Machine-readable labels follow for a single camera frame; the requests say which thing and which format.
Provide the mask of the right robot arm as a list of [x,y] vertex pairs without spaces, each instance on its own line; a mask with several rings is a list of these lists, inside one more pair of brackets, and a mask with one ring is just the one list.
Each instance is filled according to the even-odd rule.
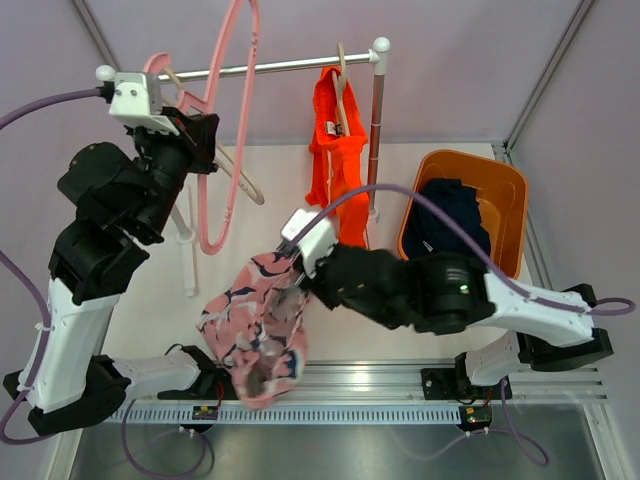
[[608,333],[591,317],[590,286],[519,294],[481,261],[460,254],[401,260],[387,250],[338,244],[303,286],[327,308],[343,306],[389,330],[442,336],[503,329],[489,345],[456,356],[452,397],[472,398],[512,373],[570,371],[613,353]]

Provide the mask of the pink shark print shorts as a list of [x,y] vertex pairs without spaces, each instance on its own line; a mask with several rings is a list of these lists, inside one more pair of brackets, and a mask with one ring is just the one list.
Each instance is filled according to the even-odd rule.
[[298,277],[285,254],[256,255],[201,313],[198,331],[251,410],[266,409],[292,390],[306,367],[309,295]]

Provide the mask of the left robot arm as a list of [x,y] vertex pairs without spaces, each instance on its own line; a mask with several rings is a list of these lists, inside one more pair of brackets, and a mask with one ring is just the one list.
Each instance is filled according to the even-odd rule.
[[29,364],[6,375],[4,388],[30,404],[28,421],[48,437],[97,425],[142,397],[200,399],[216,369],[195,346],[146,359],[113,359],[100,351],[113,310],[148,247],[163,230],[186,177],[213,170],[215,114],[184,115],[166,107],[167,127],[129,127],[136,156],[109,142],[71,160],[58,182],[76,216],[49,260],[46,322]]

